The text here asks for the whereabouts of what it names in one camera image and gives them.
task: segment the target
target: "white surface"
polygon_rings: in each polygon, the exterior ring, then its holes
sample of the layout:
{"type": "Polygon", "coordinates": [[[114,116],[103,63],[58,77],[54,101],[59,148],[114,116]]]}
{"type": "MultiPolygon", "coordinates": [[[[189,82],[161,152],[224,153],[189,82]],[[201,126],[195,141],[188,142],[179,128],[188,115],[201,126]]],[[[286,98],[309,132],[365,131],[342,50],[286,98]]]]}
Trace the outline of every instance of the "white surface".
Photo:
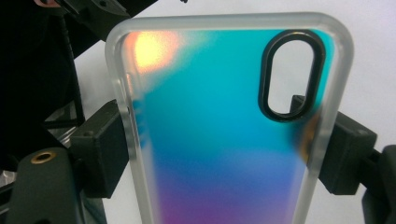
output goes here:
{"type": "MultiPolygon", "coordinates": [[[[355,57],[340,111],[378,134],[375,148],[396,144],[396,1],[213,1],[160,0],[140,17],[316,11],[335,17],[351,33],[355,57]]],[[[114,99],[107,76],[104,43],[76,60],[85,113],[90,116],[114,99]]],[[[111,200],[105,200],[108,223],[140,223],[134,187],[126,172],[111,200]]],[[[363,223],[361,196],[333,196],[318,182],[306,223],[363,223]]]]}

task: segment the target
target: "phone case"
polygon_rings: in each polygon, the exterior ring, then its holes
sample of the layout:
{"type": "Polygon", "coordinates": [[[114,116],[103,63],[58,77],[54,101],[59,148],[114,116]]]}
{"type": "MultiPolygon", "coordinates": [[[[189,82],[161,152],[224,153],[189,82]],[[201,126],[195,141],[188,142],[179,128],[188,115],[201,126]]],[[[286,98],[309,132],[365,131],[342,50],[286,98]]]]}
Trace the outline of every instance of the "phone case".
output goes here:
{"type": "Polygon", "coordinates": [[[106,59],[143,223],[304,223],[352,54],[317,13],[118,25],[106,59]],[[313,49],[311,77],[304,104],[277,113],[272,60],[295,39],[313,49]]]}

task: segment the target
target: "black holder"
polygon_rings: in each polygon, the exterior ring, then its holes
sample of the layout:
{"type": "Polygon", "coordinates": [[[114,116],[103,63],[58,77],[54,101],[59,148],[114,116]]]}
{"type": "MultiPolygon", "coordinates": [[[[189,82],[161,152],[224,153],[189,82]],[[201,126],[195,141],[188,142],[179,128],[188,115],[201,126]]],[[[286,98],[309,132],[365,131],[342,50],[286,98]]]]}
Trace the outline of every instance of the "black holder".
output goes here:
{"type": "Polygon", "coordinates": [[[20,162],[15,184],[0,188],[0,220],[7,215],[7,224],[85,223],[85,197],[111,197],[129,160],[116,102],[99,109],[70,139],[69,150],[46,148],[20,162]]]}
{"type": "MultiPolygon", "coordinates": [[[[303,101],[293,96],[291,109],[303,101]]],[[[355,195],[362,183],[365,223],[396,223],[396,146],[379,153],[375,140],[374,132],[338,112],[319,180],[334,195],[355,195]]]]}

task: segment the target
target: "blue gradient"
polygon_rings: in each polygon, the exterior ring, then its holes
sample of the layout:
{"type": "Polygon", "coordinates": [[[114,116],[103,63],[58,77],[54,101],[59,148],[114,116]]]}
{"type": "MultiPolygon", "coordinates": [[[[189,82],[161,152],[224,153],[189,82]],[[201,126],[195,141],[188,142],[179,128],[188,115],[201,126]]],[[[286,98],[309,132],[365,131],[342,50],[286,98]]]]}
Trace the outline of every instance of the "blue gradient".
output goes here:
{"type": "Polygon", "coordinates": [[[299,144],[318,113],[332,41],[317,32],[327,59],[314,108],[280,123],[258,106],[262,52],[280,32],[177,31],[185,39],[173,63],[137,74],[149,86],[133,108],[159,223],[291,223],[304,175],[299,144]]]}

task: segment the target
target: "brass screw hole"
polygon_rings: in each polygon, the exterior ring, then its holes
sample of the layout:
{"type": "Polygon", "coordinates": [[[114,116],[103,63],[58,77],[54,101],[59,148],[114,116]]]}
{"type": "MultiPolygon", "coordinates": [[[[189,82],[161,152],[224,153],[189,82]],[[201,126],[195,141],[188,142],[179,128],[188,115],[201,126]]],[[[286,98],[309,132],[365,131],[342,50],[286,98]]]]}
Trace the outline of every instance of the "brass screw hole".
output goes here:
{"type": "Polygon", "coordinates": [[[32,158],[31,163],[32,164],[41,164],[41,163],[52,160],[53,158],[55,158],[55,156],[56,156],[56,153],[53,151],[41,152],[32,158]]]}

